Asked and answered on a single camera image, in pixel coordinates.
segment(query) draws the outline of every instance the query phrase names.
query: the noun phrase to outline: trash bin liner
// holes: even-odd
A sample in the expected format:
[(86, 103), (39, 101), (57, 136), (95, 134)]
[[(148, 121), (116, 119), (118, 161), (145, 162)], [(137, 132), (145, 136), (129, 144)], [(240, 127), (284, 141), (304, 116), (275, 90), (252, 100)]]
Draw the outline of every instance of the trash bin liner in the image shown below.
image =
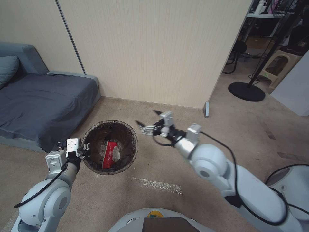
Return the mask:
[[(107, 141), (117, 143), (120, 160), (108, 169), (102, 168)], [(85, 157), (85, 165), (100, 175), (113, 175), (126, 170), (135, 160), (138, 150), (136, 134), (131, 126), (118, 120), (99, 122), (87, 131), (82, 146), (89, 143), (90, 157)]]

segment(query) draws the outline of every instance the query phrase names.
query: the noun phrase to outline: beige carpet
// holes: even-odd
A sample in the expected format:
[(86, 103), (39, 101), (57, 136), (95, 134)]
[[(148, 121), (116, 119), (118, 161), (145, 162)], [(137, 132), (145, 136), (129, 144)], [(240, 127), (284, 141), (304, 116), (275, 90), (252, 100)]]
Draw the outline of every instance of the beige carpet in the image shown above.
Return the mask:
[[(235, 74), (221, 76), (210, 100), (207, 119), (201, 109), (101, 98), (72, 137), (83, 137), (92, 125), (107, 119), (121, 120), (137, 129), (135, 119), (151, 124), (158, 119), (153, 109), (170, 110), (179, 129), (185, 130), (194, 122), (202, 125), (203, 131), (233, 149), (238, 164), (261, 180), (275, 169), (299, 163), (297, 159), (309, 162), (305, 157), (309, 149), (309, 117), (298, 117), (269, 96), (266, 82), (258, 84), (267, 93), (262, 102), (246, 102), (229, 93), (230, 83), (249, 80), (247, 74), (238, 73), (250, 70), (248, 64), (240, 63)], [(137, 158), (125, 172), (99, 176), (82, 163), (72, 188), (71, 203), (58, 231), (107, 231), (124, 214), (146, 207), (183, 213), (217, 232), (256, 231), (227, 204), (215, 187), (196, 176), (174, 148), (161, 147), (151, 137), (141, 134), (137, 137)], [(204, 137), (201, 142), (213, 143)], [(230, 159), (227, 150), (222, 150)], [(0, 229), (3, 231), (9, 231), (16, 219), (13, 206), (45, 178), (44, 156), (0, 145)], [(140, 179), (178, 185), (182, 194), (145, 188), (139, 183)]]

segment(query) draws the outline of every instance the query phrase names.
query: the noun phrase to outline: gray pillow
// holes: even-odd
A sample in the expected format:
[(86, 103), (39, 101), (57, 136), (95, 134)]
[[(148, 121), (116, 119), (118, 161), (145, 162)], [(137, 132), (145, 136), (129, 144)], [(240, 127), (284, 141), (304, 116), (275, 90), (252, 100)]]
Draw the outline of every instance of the gray pillow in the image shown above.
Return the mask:
[(17, 56), (0, 57), (0, 89), (15, 75), (18, 66)]

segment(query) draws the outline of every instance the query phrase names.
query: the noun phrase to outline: beige wall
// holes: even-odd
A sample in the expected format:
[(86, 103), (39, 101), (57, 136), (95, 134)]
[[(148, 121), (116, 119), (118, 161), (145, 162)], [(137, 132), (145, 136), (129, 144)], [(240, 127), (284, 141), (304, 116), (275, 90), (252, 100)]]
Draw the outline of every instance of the beige wall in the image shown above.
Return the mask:
[(54, 0), (1, 0), (0, 41), (35, 46), (49, 70), (83, 73)]
[(109, 97), (202, 108), (250, 0), (60, 0), (87, 74)]

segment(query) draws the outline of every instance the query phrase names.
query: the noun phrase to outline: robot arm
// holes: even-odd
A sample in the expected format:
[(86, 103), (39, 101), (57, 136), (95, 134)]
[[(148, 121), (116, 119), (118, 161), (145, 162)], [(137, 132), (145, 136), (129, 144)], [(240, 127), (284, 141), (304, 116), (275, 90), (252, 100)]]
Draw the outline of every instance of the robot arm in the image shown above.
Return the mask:
[(72, 184), (80, 169), (84, 152), (89, 150), (85, 145), (82, 151), (80, 139), (68, 139), (67, 152), (52, 151), (46, 157), (49, 168), (45, 180), (33, 186), (23, 197), (19, 207), (19, 216), (12, 232), (53, 232), (56, 231), (71, 199)]
[(142, 132), (152, 135), (154, 140), (155, 136), (161, 135), (171, 141), (163, 145), (175, 147), (189, 161), (196, 174), (216, 186), (222, 197), (254, 227), (263, 232), (303, 231), (277, 193), (247, 169), (229, 161), (215, 145), (199, 144), (200, 125), (192, 124), (185, 133), (175, 128), (170, 111), (156, 113), (161, 119), (152, 126), (144, 126), (137, 121)]

